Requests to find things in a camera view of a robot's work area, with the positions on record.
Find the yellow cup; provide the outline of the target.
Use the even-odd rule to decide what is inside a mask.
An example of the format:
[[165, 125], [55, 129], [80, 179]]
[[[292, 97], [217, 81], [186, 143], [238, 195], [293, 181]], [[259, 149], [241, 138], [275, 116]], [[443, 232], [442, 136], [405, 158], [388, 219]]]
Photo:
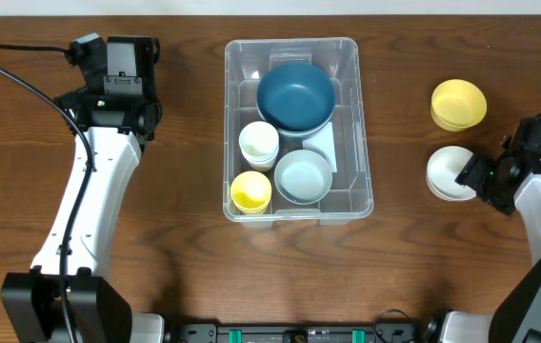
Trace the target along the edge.
[[234, 205], [240, 212], [242, 212], [245, 215], [258, 215], [258, 214], [264, 214], [266, 212], [269, 202], [255, 208], [242, 206], [239, 203], [234, 203]]
[[272, 186], [268, 177], [259, 171], [245, 171], [237, 175], [230, 185], [233, 203], [258, 207], [271, 202]]

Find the light blue cup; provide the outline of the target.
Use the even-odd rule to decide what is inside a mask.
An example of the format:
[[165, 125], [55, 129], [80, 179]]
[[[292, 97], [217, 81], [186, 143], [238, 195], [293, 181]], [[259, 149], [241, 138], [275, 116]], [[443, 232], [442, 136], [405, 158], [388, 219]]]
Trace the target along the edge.
[[268, 164], [273, 163], [276, 159], [276, 156], [278, 154], [278, 150], [275, 150], [271, 153], [262, 155], [262, 156], [254, 156], [252, 154], [249, 154], [245, 151], [241, 151], [242, 155], [246, 158], [246, 160], [250, 163], [254, 164]]

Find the cream white cup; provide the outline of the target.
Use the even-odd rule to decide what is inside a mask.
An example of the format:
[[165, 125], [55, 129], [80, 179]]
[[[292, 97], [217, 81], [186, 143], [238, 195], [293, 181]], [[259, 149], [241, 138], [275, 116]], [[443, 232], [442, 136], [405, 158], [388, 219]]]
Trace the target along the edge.
[[241, 130], [238, 143], [241, 151], [262, 156], [278, 149], [279, 138], [269, 124], [255, 121]]

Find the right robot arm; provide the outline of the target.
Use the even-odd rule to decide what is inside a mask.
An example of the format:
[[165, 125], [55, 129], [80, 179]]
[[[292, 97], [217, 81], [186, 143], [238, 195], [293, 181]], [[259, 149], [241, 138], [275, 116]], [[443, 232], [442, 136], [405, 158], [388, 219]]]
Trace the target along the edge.
[[456, 181], [497, 210], [520, 213], [532, 267], [493, 313], [446, 313], [435, 341], [541, 342], [541, 157], [512, 153], [493, 161], [476, 154]]

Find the dark blue bowl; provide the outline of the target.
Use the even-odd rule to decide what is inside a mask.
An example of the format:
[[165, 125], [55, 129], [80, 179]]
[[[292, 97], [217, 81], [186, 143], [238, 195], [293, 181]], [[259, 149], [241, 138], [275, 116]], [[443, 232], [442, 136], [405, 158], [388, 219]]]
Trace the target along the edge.
[[260, 116], [286, 135], [319, 130], [330, 121], [335, 105], [331, 79], [305, 62], [289, 62], [270, 70], [257, 88]]
[[304, 130], [304, 131], [288, 131], [284, 129], [280, 129], [279, 127], [273, 125], [268, 118], [266, 118], [264, 115], [260, 115], [260, 118], [263, 122], [270, 125], [272, 129], [274, 129], [275, 134], [278, 138], [285, 138], [288, 140], [295, 140], [295, 141], [303, 141], [309, 138], [314, 137], [317, 133], [319, 133], [322, 129], [324, 129], [332, 120], [332, 116], [328, 117], [325, 121], [323, 121], [320, 125], [310, 129], [310, 130]]

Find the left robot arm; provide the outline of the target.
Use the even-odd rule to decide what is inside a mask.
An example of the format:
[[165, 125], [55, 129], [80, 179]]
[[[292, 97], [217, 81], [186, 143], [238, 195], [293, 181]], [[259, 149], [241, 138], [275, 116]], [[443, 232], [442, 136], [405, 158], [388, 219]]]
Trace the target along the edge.
[[0, 297], [21, 342], [162, 342], [166, 322], [138, 313], [110, 284], [124, 194], [162, 118], [154, 66], [160, 42], [96, 33], [70, 43], [85, 85], [52, 100], [75, 137], [70, 178], [28, 272], [10, 272]]

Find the white small bowl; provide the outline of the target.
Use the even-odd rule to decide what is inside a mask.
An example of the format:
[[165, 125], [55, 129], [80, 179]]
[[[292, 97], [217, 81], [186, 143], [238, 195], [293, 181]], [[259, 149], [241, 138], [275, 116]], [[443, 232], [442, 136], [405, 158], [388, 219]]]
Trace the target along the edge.
[[431, 192], [446, 201], [473, 199], [476, 196], [473, 189], [455, 182], [472, 156], [471, 151], [459, 146], [447, 146], [436, 151], [430, 157], [426, 170], [426, 182]]

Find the yellow small bowl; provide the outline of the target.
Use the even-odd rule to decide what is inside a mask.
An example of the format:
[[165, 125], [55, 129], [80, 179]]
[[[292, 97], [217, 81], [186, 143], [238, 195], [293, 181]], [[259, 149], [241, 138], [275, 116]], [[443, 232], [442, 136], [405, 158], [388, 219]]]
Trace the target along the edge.
[[463, 131], [479, 124], [487, 113], [487, 100], [473, 83], [450, 79], [431, 95], [431, 118], [446, 131]]

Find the pink cup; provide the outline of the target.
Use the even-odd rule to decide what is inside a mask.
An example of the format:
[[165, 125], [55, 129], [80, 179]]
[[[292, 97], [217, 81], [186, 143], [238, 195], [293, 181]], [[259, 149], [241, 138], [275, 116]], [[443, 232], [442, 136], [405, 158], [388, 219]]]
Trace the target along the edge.
[[266, 172], [273, 168], [275, 160], [271, 159], [268, 161], [249, 161], [249, 165], [258, 172]]

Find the grey small bowl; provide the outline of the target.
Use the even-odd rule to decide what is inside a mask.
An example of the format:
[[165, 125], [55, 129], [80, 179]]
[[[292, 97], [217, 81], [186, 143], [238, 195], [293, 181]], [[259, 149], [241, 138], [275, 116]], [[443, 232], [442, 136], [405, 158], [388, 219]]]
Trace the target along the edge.
[[296, 205], [320, 201], [330, 191], [332, 180], [331, 165], [315, 151], [291, 151], [274, 169], [276, 189]]

